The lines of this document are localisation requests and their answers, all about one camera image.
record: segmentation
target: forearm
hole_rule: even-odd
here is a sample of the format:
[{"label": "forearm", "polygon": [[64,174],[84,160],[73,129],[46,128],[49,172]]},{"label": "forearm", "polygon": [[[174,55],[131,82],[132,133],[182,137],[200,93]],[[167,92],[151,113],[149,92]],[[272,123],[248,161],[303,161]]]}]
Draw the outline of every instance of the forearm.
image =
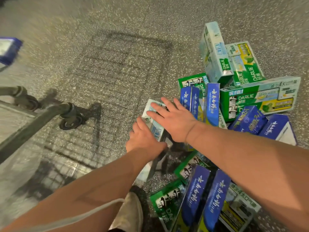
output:
[{"label": "forearm", "polygon": [[[73,217],[114,199],[125,198],[137,175],[149,161],[143,149],[98,168],[57,190],[36,207],[16,219],[2,232],[46,224]],[[116,203],[70,226],[54,231],[107,231],[121,203]]]},{"label": "forearm", "polygon": [[287,217],[283,208],[309,211],[309,189],[303,190],[303,180],[309,177],[308,150],[202,123],[187,141],[278,215]]}]

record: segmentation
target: right hand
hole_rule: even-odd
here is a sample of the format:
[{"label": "right hand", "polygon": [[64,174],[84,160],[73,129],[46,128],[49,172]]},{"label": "right hand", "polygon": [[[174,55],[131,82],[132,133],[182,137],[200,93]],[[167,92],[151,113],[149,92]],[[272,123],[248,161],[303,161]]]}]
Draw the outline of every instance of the right hand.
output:
[{"label": "right hand", "polygon": [[164,129],[167,130],[175,142],[187,142],[189,132],[199,123],[194,116],[181,105],[178,99],[174,98],[176,107],[168,101],[167,98],[162,97],[169,111],[159,106],[156,103],[151,103],[151,106],[160,114],[153,111],[147,111],[147,115],[157,121]]}]

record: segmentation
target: hand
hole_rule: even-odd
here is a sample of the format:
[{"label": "hand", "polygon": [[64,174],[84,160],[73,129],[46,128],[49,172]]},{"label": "hand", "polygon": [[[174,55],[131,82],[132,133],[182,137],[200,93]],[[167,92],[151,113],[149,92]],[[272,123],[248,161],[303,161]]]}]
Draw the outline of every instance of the hand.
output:
[{"label": "hand", "polygon": [[176,107],[167,98],[161,98],[169,111],[156,103],[151,106],[160,114],[147,111],[147,115],[163,126],[172,136],[175,142],[187,142],[187,136],[198,123],[194,116],[174,98]]},{"label": "hand", "polygon": [[154,160],[168,146],[166,142],[158,142],[152,132],[141,119],[137,117],[133,131],[129,132],[130,139],[126,143],[127,152],[134,149],[145,149],[149,161]]}]

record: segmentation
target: fingers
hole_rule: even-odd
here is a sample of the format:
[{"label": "fingers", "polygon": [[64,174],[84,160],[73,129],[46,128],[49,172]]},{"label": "fingers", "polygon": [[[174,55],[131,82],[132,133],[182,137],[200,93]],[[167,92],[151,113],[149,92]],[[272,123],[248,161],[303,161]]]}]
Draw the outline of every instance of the fingers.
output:
[{"label": "fingers", "polygon": [[179,110],[185,109],[183,105],[181,105],[180,101],[177,98],[174,98],[174,103]]},{"label": "fingers", "polygon": [[139,130],[141,130],[141,129],[139,128],[137,122],[135,122],[135,123],[133,124],[133,131],[136,133],[136,132],[138,132]]},{"label": "fingers", "polygon": [[150,105],[163,117],[166,117],[169,113],[167,110],[165,110],[163,107],[161,107],[157,103],[151,103]]},{"label": "fingers", "polygon": [[141,130],[149,129],[148,126],[145,124],[145,122],[143,121],[143,119],[140,116],[137,117],[136,121],[137,121],[137,124],[138,124],[138,126]]},{"label": "fingers", "polygon": [[160,125],[162,125],[162,123],[164,122],[164,118],[162,116],[158,115],[157,113],[155,113],[153,111],[147,111],[146,113],[147,113],[148,116],[150,116],[155,121],[157,121]]},{"label": "fingers", "polygon": [[165,97],[161,97],[162,102],[166,105],[169,111],[175,111],[175,106]]},{"label": "fingers", "polygon": [[134,131],[132,131],[132,130],[131,130],[131,131],[129,132],[129,136],[130,136],[130,138],[132,138],[132,137],[133,137],[133,134],[134,134]]}]

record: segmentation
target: darlie logo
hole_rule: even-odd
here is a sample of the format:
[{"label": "darlie logo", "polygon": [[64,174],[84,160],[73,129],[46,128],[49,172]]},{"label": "darlie logo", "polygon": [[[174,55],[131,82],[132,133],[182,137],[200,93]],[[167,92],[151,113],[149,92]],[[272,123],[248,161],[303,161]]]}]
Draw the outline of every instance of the darlie logo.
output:
[{"label": "darlie logo", "polygon": [[200,84],[202,82],[203,82],[203,78],[199,77],[199,78],[194,78],[194,79],[191,79],[191,80],[183,81],[182,86],[187,87],[187,86],[192,86],[192,85],[195,85],[195,84]]}]

